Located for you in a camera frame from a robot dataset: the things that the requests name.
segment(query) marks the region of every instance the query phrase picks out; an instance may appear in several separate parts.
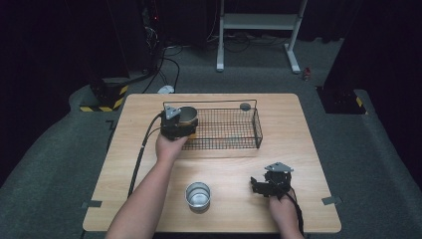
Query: metal mesh basket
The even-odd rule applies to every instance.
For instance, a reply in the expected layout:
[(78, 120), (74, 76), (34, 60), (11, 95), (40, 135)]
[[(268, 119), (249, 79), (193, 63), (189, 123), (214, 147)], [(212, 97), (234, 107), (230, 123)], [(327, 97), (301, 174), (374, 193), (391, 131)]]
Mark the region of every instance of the metal mesh basket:
[[(228, 108), (197, 108), (223, 106)], [(259, 148), (263, 140), (256, 100), (191, 102), (198, 111), (198, 127), (184, 144), (184, 150)]]

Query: dark background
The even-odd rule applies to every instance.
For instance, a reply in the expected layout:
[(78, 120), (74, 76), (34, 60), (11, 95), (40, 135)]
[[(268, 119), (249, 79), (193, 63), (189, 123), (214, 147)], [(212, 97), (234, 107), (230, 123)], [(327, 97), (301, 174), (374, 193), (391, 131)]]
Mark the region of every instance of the dark background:
[[(113, 6), (109, 2), (94, 1), (99, 6), (96, 13), (86, 11), (85, 15), (78, 15), (96, 16), (93, 19), (97, 21), (85, 24), (75, 24), (78, 21), (73, 15), (75, 9), (90, 8), (83, 1), (71, 5), (53, 0), (0, 3), (2, 184), (31, 144), (69, 112), (69, 96), (90, 82), (90, 73), (99, 79), (128, 77), (132, 72), (150, 67), (145, 66), (149, 61), (142, 62), (145, 53), (141, 43), (130, 41), (134, 36), (142, 36), (143, 17), (139, 8)], [(137, 7), (146, 4), (127, 2)], [(298, 1), (295, 4), (287, 0), (257, 2), (227, 1), (227, 10), (272, 12), (277, 9), (275, 4), (285, 4), (288, 6), (285, 10), (294, 11), (299, 6)], [(391, 141), (420, 186), (422, 21), (418, 10), (421, 3), (417, 0), (388, 0), (382, 5), (374, 0), (361, 2), (309, 1), (299, 39), (312, 41), (320, 37), (329, 42), (345, 38), (326, 86), (368, 91)], [(183, 8), (190, 2), (179, 3)], [(208, 6), (207, 17), (195, 15), (195, 11), (191, 17), (205, 21), (202, 26), (209, 26), (209, 16), (215, 10), (209, 7), (213, 1), (201, 3)], [(130, 11), (130, 27), (113, 24), (122, 9), (124, 15)], [(128, 48), (138, 49), (133, 51), (138, 54), (129, 55)]]

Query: yellow black hazard tape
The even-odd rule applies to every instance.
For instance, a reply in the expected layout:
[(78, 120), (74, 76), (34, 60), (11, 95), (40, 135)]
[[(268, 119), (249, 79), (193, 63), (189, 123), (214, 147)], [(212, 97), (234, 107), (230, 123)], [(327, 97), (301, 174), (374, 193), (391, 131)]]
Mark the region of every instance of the yellow black hazard tape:
[(121, 88), (115, 96), (115, 100), (112, 101), (111, 104), (106, 106), (98, 105), (98, 106), (80, 106), (80, 110), (82, 112), (114, 112), (117, 111), (118, 108), (121, 106), (124, 95), (127, 92), (128, 86)]

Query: wooden table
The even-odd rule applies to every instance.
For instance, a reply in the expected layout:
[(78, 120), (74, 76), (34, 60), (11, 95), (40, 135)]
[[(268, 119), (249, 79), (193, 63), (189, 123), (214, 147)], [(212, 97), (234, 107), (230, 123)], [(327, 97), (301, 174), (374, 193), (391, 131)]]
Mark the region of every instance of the wooden table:
[[(92, 198), (102, 205), (88, 209), (85, 230), (107, 231), (125, 202), (143, 137), (152, 119), (163, 110), (163, 102), (226, 100), (257, 100), (263, 132), (261, 147), (183, 150), (171, 174), (157, 231), (277, 232), (269, 200), (252, 192), (250, 177), (264, 181), (264, 167), (279, 161), (295, 170), (292, 187), (303, 211), (305, 232), (338, 232), (341, 224), (335, 206), (321, 201), (331, 195), (301, 104), (293, 94), (128, 96)], [(156, 136), (157, 132), (146, 144), (136, 185), (156, 161)], [(184, 198), (185, 188), (194, 181), (205, 182), (211, 188), (211, 205), (203, 214), (193, 213)]]

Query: white metal stand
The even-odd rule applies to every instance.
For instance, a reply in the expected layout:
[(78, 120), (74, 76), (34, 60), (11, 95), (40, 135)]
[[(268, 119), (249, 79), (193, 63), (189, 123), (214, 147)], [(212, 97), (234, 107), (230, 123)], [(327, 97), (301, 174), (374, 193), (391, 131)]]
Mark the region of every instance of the white metal stand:
[(298, 61), (293, 52), (296, 38), (304, 18), (308, 0), (303, 0), (298, 14), (232, 14), (224, 13), (224, 0), (221, 0), (220, 31), (217, 52), (217, 72), (224, 71), (224, 30), (225, 29), (266, 29), (266, 30), (290, 30), (291, 41), (285, 44), (292, 71), (295, 74), (301, 72)]

